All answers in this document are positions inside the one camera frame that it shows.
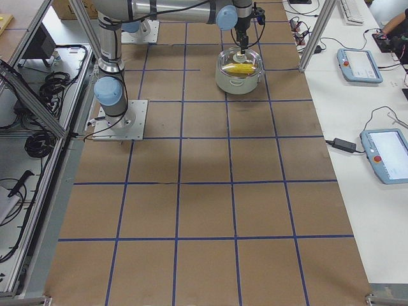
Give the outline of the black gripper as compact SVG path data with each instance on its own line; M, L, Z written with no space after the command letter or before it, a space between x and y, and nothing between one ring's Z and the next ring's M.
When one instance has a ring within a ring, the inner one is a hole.
M239 31L239 43L240 43L240 48L241 48L240 53L241 54L246 54L248 44L249 44L249 37L248 37L246 31Z

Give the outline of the person forearm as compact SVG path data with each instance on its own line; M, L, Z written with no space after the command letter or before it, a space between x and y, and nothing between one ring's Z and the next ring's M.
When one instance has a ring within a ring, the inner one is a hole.
M404 20L407 18L407 9L404 12L396 15L390 21L386 23L386 25L382 29L382 33L389 34L393 30L395 30Z

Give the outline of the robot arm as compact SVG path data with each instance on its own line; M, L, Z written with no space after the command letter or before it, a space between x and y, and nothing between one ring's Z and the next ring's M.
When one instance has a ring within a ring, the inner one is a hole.
M218 54L244 55L265 24L253 1L96 1L99 26L97 141L177 138L198 114L224 122L229 93L217 84Z

